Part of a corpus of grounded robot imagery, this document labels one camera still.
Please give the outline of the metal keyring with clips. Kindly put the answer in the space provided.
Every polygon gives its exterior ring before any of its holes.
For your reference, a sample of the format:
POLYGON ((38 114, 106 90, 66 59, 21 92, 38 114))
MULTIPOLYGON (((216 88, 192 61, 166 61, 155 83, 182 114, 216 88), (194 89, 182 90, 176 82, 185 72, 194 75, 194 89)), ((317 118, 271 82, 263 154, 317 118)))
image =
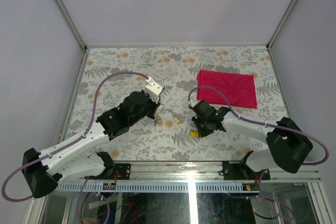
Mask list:
POLYGON ((162 117, 161 117, 161 114, 163 113, 164 109, 165 109, 165 105, 164 104, 161 104, 160 105, 162 108, 160 111, 157 111, 154 115, 154 120, 156 119, 157 120, 157 124, 160 124, 162 122, 162 117))

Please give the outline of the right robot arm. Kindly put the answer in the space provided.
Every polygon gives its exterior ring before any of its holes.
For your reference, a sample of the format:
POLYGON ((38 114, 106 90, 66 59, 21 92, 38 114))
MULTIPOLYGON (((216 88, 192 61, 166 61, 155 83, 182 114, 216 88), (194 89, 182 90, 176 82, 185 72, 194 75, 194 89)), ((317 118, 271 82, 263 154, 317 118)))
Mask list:
POLYGON ((243 118, 228 107, 214 108, 206 101, 189 102, 195 113, 192 117, 200 137, 215 131, 242 134, 265 143, 262 151, 249 151, 239 162, 240 175, 251 179, 258 172, 270 168, 295 174, 312 150, 312 143, 301 135, 300 129, 289 118, 282 118, 275 126, 256 124, 253 119, 243 118))

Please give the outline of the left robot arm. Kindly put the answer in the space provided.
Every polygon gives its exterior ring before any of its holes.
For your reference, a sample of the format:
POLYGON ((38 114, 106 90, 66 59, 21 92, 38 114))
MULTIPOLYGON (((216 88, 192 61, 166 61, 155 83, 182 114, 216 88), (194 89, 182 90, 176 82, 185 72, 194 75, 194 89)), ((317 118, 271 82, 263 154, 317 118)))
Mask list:
POLYGON ((79 161, 75 158, 127 133, 144 117, 153 119, 160 105, 160 95, 148 89, 134 91, 118 107, 97 117, 88 132, 77 134, 79 141, 71 137, 42 151, 27 150, 23 154, 22 173, 33 198, 44 197, 58 185, 73 179, 111 178, 115 163, 107 152, 98 152, 79 161))

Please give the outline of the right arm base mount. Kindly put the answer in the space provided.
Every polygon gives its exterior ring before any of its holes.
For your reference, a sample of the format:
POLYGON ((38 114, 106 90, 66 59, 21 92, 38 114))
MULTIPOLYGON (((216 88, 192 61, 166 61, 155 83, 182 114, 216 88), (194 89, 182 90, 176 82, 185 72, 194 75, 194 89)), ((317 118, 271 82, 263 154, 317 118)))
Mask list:
POLYGON ((222 161, 222 171, 224 180, 245 180, 245 176, 240 170, 240 164, 236 161, 222 161))

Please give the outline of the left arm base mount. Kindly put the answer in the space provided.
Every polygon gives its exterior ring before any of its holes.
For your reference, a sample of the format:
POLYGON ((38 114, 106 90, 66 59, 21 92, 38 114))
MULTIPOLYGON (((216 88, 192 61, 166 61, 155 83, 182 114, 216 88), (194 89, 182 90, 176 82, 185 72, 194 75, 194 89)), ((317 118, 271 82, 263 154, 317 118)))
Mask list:
POLYGON ((102 174, 103 179, 112 180, 129 180, 131 174, 131 164, 129 163, 116 163, 107 168, 102 174))

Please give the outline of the key with yellow tag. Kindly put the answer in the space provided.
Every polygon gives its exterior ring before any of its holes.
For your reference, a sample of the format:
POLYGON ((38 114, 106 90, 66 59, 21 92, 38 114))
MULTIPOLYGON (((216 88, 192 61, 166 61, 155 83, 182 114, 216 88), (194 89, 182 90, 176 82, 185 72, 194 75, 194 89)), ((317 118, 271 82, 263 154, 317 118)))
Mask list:
POLYGON ((190 136, 191 137, 199 137, 200 135, 199 135, 198 131, 190 131, 190 136))

